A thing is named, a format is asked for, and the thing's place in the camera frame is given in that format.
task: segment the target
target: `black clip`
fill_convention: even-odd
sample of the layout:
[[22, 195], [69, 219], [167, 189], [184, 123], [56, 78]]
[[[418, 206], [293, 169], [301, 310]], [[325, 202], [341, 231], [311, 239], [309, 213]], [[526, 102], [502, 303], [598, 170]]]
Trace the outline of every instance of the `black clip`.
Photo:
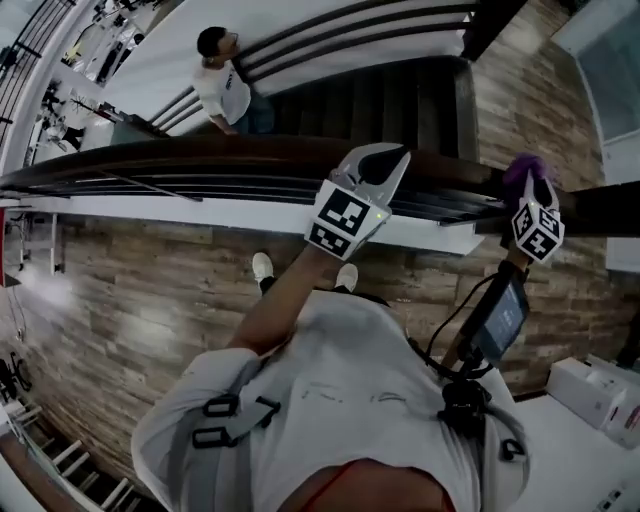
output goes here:
[[515, 439], [505, 439], [502, 441], [502, 460], [511, 462], [514, 454], [525, 455], [522, 445]]
[[[213, 439], [212, 434], [219, 434]], [[200, 428], [191, 434], [193, 447], [200, 450], [204, 448], [222, 448], [224, 446], [232, 448], [238, 444], [237, 439], [231, 439], [227, 429], [224, 427]]]
[[260, 422], [260, 426], [262, 428], [267, 428], [269, 426], [269, 423], [271, 423], [271, 418], [273, 418], [273, 415], [280, 411], [280, 402], [274, 402], [272, 400], [269, 400], [268, 398], [264, 398], [263, 396], [259, 396], [258, 398], [256, 398], [256, 402], [271, 407], [271, 411], [269, 411]]
[[202, 413], [207, 418], [228, 418], [235, 415], [239, 403], [238, 395], [227, 393], [209, 400], [202, 407]]

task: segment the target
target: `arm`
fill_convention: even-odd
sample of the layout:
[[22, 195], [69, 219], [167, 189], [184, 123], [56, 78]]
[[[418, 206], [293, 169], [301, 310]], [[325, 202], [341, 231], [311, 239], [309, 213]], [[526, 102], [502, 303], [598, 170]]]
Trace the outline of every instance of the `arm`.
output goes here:
[[284, 342], [313, 287], [323, 272], [341, 262], [321, 249], [307, 245], [267, 294], [244, 317], [229, 348], [269, 352]]
[[209, 116], [211, 122], [220, 128], [226, 135], [237, 135], [238, 132], [227, 122], [226, 118], [222, 114], [217, 116]]

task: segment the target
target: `dark hair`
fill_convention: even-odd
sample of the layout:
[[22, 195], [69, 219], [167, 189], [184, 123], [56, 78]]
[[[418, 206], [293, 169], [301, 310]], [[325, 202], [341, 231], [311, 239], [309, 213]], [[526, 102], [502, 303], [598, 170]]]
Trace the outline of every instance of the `dark hair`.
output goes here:
[[218, 43], [227, 33], [223, 27], [209, 27], [198, 36], [198, 53], [205, 58], [215, 57], [220, 54]]

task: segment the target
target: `white sneaker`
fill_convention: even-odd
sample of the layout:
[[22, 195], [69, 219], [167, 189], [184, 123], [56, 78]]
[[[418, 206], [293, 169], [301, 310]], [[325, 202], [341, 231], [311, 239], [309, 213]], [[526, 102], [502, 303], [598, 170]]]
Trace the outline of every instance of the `white sneaker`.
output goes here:
[[273, 263], [271, 263], [271, 258], [263, 252], [257, 252], [253, 255], [252, 267], [253, 276], [258, 282], [265, 277], [273, 277]]
[[336, 288], [338, 286], [344, 286], [347, 290], [352, 292], [355, 290], [357, 283], [358, 267], [352, 263], [347, 263], [340, 269], [340, 272], [338, 272], [338, 277], [336, 277]]

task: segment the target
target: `white t-shirt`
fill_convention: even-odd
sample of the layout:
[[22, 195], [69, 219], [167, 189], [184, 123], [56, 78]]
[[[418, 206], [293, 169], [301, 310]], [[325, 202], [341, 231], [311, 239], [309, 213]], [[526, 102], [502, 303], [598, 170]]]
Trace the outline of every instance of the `white t-shirt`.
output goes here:
[[62, 139], [67, 133], [67, 125], [64, 124], [64, 118], [50, 118], [51, 126], [47, 128], [47, 135], [57, 139]]
[[200, 96], [209, 116], [223, 115], [229, 124], [235, 124], [245, 114], [251, 102], [251, 90], [238, 76], [228, 60], [222, 69], [209, 69], [198, 64], [193, 75], [193, 88]]
[[[134, 467], [168, 510], [167, 459], [177, 422], [224, 393], [256, 358], [247, 349], [198, 356], [136, 428]], [[425, 471], [444, 487], [457, 512], [480, 510], [473, 446], [436, 419], [444, 408], [438, 380], [384, 306], [313, 292], [293, 340], [272, 361], [242, 389], [241, 404], [268, 389], [283, 365], [299, 371], [288, 407], [268, 428], [250, 434], [254, 510], [276, 512], [320, 469], [364, 458]], [[497, 370], [480, 382], [495, 405], [514, 414]]]

